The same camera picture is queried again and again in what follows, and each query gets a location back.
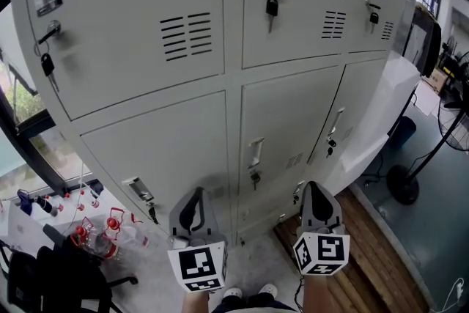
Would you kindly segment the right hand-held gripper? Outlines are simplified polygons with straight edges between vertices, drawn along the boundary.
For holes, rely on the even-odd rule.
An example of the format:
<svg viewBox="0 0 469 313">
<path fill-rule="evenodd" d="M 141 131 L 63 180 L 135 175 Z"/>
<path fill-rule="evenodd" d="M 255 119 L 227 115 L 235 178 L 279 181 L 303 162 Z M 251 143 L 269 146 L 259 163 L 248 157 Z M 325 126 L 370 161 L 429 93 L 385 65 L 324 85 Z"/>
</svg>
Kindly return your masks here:
<svg viewBox="0 0 469 313">
<path fill-rule="evenodd" d="M 345 233 L 341 205 L 319 183 L 310 181 L 303 189 L 300 225 L 292 249 L 302 276 L 332 276 L 348 264 L 350 236 Z M 303 227 L 324 228 L 307 232 Z"/>
</svg>

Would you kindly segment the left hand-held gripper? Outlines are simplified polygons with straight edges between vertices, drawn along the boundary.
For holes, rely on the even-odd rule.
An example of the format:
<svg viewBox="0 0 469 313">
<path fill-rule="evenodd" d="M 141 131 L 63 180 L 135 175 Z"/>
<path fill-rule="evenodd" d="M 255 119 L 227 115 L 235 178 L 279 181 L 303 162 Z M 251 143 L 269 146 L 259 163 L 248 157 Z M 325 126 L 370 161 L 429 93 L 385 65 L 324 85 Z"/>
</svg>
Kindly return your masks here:
<svg viewBox="0 0 469 313">
<path fill-rule="evenodd" d="M 215 214 L 209 195 L 202 187 L 184 195 L 173 207 L 169 229 L 169 261 L 184 291 L 213 292 L 224 287 L 227 240 L 225 235 L 216 233 Z"/>
</svg>

